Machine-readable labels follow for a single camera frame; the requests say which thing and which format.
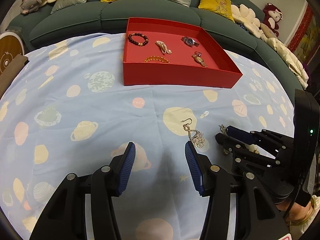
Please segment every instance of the beaded bracelet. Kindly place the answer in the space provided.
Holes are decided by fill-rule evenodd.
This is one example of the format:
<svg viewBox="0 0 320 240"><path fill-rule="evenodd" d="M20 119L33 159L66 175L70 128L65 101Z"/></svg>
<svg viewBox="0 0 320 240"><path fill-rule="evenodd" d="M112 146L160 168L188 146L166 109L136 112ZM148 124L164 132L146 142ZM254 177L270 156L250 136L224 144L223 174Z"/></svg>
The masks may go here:
<svg viewBox="0 0 320 240"><path fill-rule="evenodd" d="M134 41L134 40L132 39L132 36L140 36L140 37L144 38L145 41L144 41L143 43ZM145 46L145 45L147 45L148 42L149 42L148 37L147 37L146 35L143 35L142 33L132 33L132 34L129 34L129 36L128 36L128 41L131 42L131 43L134 44L134 45L139 46L139 47Z"/></svg>

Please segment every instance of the blue gripper pad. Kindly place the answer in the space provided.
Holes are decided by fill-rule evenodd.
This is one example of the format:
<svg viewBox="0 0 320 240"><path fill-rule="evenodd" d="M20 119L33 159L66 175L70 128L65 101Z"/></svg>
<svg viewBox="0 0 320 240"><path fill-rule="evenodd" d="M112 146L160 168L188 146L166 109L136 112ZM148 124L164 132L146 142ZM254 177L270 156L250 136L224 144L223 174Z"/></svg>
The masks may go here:
<svg viewBox="0 0 320 240"><path fill-rule="evenodd" d="M193 184L195 185L196 191L199 192L200 195L203 195L204 193L204 186L203 186L203 174L200 170L198 161L196 159L196 156L198 153L196 150L190 147L190 144L187 142L185 146L185 154L187 163L189 166L189 170L191 173L191 177L193 180Z"/></svg>
<svg viewBox="0 0 320 240"><path fill-rule="evenodd" d="M119 195L121 195L122 192L124 192L127 187L135 157L136 157L136 147L134 143L130 142L127 148L125 149L123 157L121 159L121 162L123 159L124 160L122 163L121 170L119 172L119 183L117 188L117 193Z"/></svg>

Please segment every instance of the bedsheet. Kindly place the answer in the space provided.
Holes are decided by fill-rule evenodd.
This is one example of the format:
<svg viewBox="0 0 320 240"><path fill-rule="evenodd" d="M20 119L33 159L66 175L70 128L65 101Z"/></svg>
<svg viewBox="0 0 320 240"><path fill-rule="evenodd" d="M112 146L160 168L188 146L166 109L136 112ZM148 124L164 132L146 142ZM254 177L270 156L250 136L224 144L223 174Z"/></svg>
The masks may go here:
<svg viewBox="0 0 320 240"><path fill-rule="evenodd" d="M197 151L227 171L232 157L215 141L218 125L293 136L293 106L263 66L227 51L243 73L232 89L123 86L124 37L96 33L35 50L1 98L0 205L23 239L68 173L93 173L129 141L136 159L113 199L122 239L198 239L208 198L194 188L181 121L193 120L205 137Z"/></svg>

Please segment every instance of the sofa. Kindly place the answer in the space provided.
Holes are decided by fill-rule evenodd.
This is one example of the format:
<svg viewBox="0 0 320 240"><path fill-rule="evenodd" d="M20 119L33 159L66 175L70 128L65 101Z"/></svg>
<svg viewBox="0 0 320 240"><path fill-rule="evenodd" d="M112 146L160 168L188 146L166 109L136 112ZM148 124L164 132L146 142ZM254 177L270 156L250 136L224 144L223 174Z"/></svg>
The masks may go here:
<svg viewBox="0 0 320 240"><path fill-rule="evenodd" d="M263 20L264 13L249 0L231 0L244 4ZM302 87L279 55L261 39L247 33L234 22L210 11L199 9L200 0L191 0L190 8L167 0L117 0L103 3L87 0L50 14L52 4L35 13L18 15L7 27L18 31L30 51L64 39L95 32L125 33L129 17L172 20L204 28L224 49L247 57L274 73L294 104L295 89Z"/></svg>

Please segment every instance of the red box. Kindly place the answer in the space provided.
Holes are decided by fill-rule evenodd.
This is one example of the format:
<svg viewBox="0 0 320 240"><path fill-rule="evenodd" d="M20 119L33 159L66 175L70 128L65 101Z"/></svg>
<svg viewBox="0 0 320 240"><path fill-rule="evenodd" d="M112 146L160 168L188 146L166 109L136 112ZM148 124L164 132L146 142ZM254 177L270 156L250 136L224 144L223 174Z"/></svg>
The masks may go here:
<svg viewBox="0 0 320 240"><path fill-rule="evenodd" d="M130 33L142 33L149 39L139 47L128 41ZM199 43L189 47L181 38L188 36ZM139 36L135 41L144 42ZM163 55L156 41L163 41L172 54ZM201 52L208 67L202 67L192 55ZM144 62L161 56L170 63ZM242 73L220 45L201 27L168 20L129 18L123 56L124 85L188 85L231 88Z"/></svg>

